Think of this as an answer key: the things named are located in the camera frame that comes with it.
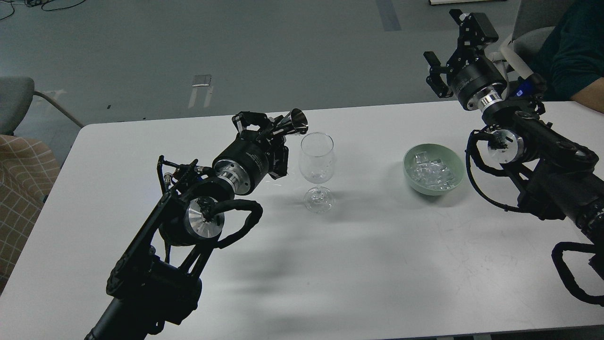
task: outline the chair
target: chair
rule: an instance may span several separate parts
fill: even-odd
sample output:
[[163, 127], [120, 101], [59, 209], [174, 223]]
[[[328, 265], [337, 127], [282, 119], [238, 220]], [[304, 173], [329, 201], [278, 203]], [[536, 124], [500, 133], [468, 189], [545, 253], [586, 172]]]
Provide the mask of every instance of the chair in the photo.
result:
[[29, 77], [0, 77], [0, 134], [12, 136], [30, 108], [33, 96], [46, 99], [52, 106], [84, 127], [74, 116], [62, 108], [54, 99], [34, 89], [34, 80]]
[[36, 91], [33, 79], [0, 77], [0, 294], [59, 174], [59, 164], [47, 145], [13, 136], [34, 95], [84, 126], [52, 98]]
[[521, 0], [512, 34], [489, 56], [506, 80], [511, 71], [516, 71], [523, 79], [533, 74], [528, 64], [574, 2]]

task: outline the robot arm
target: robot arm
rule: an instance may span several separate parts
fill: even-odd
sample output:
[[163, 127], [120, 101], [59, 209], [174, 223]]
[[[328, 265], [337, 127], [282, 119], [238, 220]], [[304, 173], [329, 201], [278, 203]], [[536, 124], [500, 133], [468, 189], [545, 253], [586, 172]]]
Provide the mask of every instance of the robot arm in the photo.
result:
[[[604, 296], [590, 296], [581, 290], [562, 259], [565, 250], [591, 252], [592, 268], [604, 280], [604, 181], [593, 174], [598, 156], [587, 147], [568, 140], [544, 123], [540, 101], [542, 79], [534, 74], [527, 79], [531, 91], [507, 99], [501, 97], [507, 84], [501, 73], [484, 55], [486, 45], [498, 36], [484, 13], [449, 14], [460, 27], [457, 49], [443, 67], [430, 51], [424, 57], [430, 64], [426, 82], [439, 97], [455, 95], [465, 110], [480, 110], [486, 126], [470, 135], [466, 168], [472, 186], [487, 201], [507, 211], [528, 212], [542, 220], [570, 218], [593, 244], [559, 243], [552, 253], [563, 283], [573, 296], [604, 306]], [[446, 84], [441, 78], [446, 75]], [[477, 148], [488, 142], [489, 154], [500, 165], [485, 165]], [[484, 195], [476, 184], [470, 158], [479, 169], [499, 177], [509, 177], [519, 190], [518, 206], [496, 202]], [[538, 160], [534, 169], [524, 165]]]

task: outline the black cable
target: black cable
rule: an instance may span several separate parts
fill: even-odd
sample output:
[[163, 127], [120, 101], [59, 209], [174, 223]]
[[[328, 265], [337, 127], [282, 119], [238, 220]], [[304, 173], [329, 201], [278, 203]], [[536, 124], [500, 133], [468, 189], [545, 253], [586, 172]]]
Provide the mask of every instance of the black cable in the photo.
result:
[[43, 11], [45, 11], [45, 12], [52, 12], [52, 11], [66, 10], [67, 8], [73, 8], [73, 7], [77, 6], [77, 5], [80, 5], [80, 4], [84, 3], [84, 2], [86, 2], [86, 0], [82, 0], [82, 1], [78, 2], [78, 3], [77, 3], [77, 4], [75, 4], [75, 5], [71, 5], [71, 6], [67, 6], [67, 7], [53, 8], [52, 10], [45, 10], [45, 9], [44, 9], [44, 6], [48, 5], [48, 4], [49, 4], [49, 3], [51, 3], [51, 2], [54, 2], [54, 0], [49, 0], [49, 1], [47, 1], [47, 2], [44, 2], [40, 8], [41, 8]]
[[10, 4], [10, 7], [13, 7], [13, 11], [12, 11], [12, 12], [10, 12], [10, 14], [9, 14], [9, 15], [5, 16], [4, 18], [2, 18], [2, 19], [0, 19], [0, 20], [4, 20], [4, 19], [6, 19], [6, 18], [8, 18], [9, 16], [11, 16], [11, 15], [13, 15], [13, 14], [14, 14], [14, 5], [13, 5], [13, 1], [10, 1], [10, 2], [9, 2], [9, 1], [5, 1], [4, 3], [5, 3], [5, 4]]
[[503, 203], [500, 203], [500, 202], [497, 202], [497, 201], [491, 199], [485, 193], [483, 193], [482, 190], [480, 190], [480, 188], [478, 187], [478, 184], [476, 184], [476, 181], [474, 180], [474, 176], [472, 175], [472, 163], [470, 162], [470, 154], [471, 154], [472, 150], [475, 148], [475, 144], [478, 142], [478, 140], [474, 139], [472, 137], [474, 136], [475, 132], [484, 132], [485, 129], [483, 129], [482, 131], [477, 131], [477, 130], [472, 131], [472, 133], [470, 134], [470, 138], [467, 140], [467, 148], [466, 148], [467, 179], [470, 180], [470, 184], [472, 185], [472, 187], [474, 188], [476, 193], [478, 193], [478, 195], [480, 195], [480, 197], [484, 198], [490, 204], [492, 204], [498, 208], [501, 208], [505, 211], [523, 212], [523, 213], [528, 212], [525, 209], [521, 209], [519, 207], [514, 207], [514, 206], [509, 206], [507, 204], [503, 204]]
[[256, 201], [248, 200], [228, 200], [218, 202], [211, 208], [210, 215], [215, 216], [230, 210], [249, 211], [248, 218], [245, 219], [241, 229], [218, 241], [215, 246], [216, 248], [223, 249], [236, 241], [239, 241], [258, 223], [260, 217], [262, 217], [262, 206]]
[[562, 253], [565, 251], [596, 253], [597, 247], [593, 244], [560, 242], [551, 251], [551, 258], [554, 260], [554, 265], [556, 266], [558, 275], [560, 275], [560, 279], [562, 279], [564, 287], [566, 287], [571, 295], [583, 302], [587, 302], [588, 304], [598, 304], [604, 307], [604, 295], [589, 295], [579, 287], [567, 264], [564, 263], [564, 260], [562, 259]]

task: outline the person's arm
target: person's arm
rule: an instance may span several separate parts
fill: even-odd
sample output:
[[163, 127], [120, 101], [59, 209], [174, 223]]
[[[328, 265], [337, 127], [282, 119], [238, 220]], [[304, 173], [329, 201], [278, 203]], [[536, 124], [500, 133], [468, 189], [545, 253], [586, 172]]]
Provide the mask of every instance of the person's arm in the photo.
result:
[[570, 99], [592, 110], [604, 113], [604, 77], [596, 79], [595, 82], [573, 94]]
[[604, 1], [575, 2], [558, 27], [559, 49], [551, 64], [551, 86], [563, 100], [603, 112]]

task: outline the wire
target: wire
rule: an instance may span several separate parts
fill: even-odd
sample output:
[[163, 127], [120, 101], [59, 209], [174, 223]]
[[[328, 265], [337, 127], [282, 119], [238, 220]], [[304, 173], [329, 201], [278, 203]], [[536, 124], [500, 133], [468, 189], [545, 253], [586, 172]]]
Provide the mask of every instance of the wire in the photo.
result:
[[11, 15], [13, 15], [13, 14], [14, 14], [14, 6], [13, 6], [13, 2], [12, 2], [12, 1], [11, 1], [11, 2], [6, 2], [6, 1], [3, 1], [3, 2], [4, 2], [5, 4], [10, 4], [10, 7], [12, 7], [12, 8], [13, 8], [13, 11], [12, 11], [12, 12], [10, 12], [10, 14], [9, 14], [9, 15], [5, 16], [4, 18], [2, 18], [2, 19], [0, 19], [0, 20], [4, 20], [4, 19], [6, 19], [6, 18], [8, 18], [9, 16], [11, 16]]
[[54, 2], [54, 0], [49, 0], [49, 1], [47, 1], [47, 2], [44, 2], [40, 8], [41, 8], [43, 11], [45, 11], [45, 12], [52, 12], [52, 11], [66, 10], [67, 8], [73, 8], [73, 7], [77, 6], [77, 5], [80, 5], [80, 4], [84, 3], [84, 2], [86, 2], [86, 0], [82, 0], [82, 1], [78, 2], [78, 3], [77, 3], [77, 4], [75, 4], [75, 5], [71, 5], [71, 6], [67, 6], [67, 7], [53, 8], [53, 9], [51, 9], [51, 10], [45, 10], [45, 9], [44, 9], [44, 6], [48, 5], [48, 4], [49, 4], [49, 3], [51, 3], [51, 2]]
[[484, 132], [486, 130], [488, 126], [485, 126], [482, 130], [474, 130], [471, 132], [470, 134], [470, 138], [468, 138], [467, 140], [467, 148], [466, 148], [466, 172], [467, 172], [467, 179], [470, 180], [470, 184], [472, 185], [472, 187], [474, 188], [474, 190], [476, 191], [476, 193], [484, 198], [487, 202], [489, 202], [490, 204], [503, 209], [504, 211], [513, 211], [513, 212], [522, 212], [522, 213], [528, 213], [528, 211], [526, 209], [523, 208], [519, 208], [519, 207], [514, 207], [514, 206], [509, 206], [507, 204], [504, 203], [500, 203], [497, 202], [493, 199], [491, 199], [490, 197], [488, 197], [485, 193], [482, 192], [482, 190], [478, 187], [478, 184], [476, 183], [476, 181], [474, 180], [474, 176], [472, 175], [472, 164], [470, 163], [470, 156], [473, 152], [477, 152], [478, 155], [477, 157], [482, 159], [480, 157], [480, 152], [478, 151], [478, 149], [476, 147], [472, 147], [472, 143], [474, 143], [474, 146], [476, 145], [476, 143], [478, 143], [478, 139], [474, 139], [473, 136], [475, 134], [475, 132]]

